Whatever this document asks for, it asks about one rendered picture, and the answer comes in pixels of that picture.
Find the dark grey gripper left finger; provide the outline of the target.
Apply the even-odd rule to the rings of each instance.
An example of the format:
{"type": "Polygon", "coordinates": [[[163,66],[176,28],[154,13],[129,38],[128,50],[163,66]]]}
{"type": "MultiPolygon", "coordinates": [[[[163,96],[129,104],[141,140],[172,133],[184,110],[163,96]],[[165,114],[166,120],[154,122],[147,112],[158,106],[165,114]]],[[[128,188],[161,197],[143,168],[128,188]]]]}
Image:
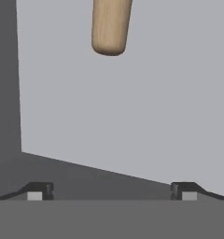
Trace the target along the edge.
{"type": "Polygon", "coordinates": [[[54,199],[53,191],[54,184],[52,182],[29,182],[17,191],[1,195],[0,201],[8,200],[24,193],[29,195],[32,192],[40,192],[42,201],[51,201],[54,199]]]}

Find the grey open drawer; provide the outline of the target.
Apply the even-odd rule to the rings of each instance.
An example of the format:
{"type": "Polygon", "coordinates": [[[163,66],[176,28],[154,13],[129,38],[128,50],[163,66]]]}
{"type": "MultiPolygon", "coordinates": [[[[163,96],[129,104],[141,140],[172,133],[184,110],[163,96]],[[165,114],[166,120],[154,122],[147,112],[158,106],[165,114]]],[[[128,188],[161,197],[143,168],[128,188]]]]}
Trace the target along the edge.
{"type": "Polygon", "coordinates": [[[224,195],[224,0],[134,0],[127,48],[91,46],[92,0],[0,0],[0,195],[224,195]]]}

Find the wooden handled pizza cutter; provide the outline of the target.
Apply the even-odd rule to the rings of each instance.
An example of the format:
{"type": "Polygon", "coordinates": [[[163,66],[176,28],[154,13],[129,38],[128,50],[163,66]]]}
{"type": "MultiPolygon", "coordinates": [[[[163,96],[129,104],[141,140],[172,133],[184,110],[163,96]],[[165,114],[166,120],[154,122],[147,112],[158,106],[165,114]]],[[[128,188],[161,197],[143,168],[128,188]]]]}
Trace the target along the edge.
{"type": "Polygon", "coordinates": [[[126,49],[133,0],[93,0],[91,45],[95,52],[118,56],[126,49]]]}

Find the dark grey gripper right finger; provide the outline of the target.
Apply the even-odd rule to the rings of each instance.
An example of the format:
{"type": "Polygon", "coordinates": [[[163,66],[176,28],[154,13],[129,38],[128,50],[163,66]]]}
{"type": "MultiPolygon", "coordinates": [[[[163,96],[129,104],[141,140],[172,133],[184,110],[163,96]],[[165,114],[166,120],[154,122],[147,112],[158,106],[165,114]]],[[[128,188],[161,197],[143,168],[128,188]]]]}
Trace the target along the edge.
{"type": "Polygon", "coordinates": [[[224,201],[224,196],[207,191],[195,182],[173,182],[171,199],[178,201],[224,201]]]}

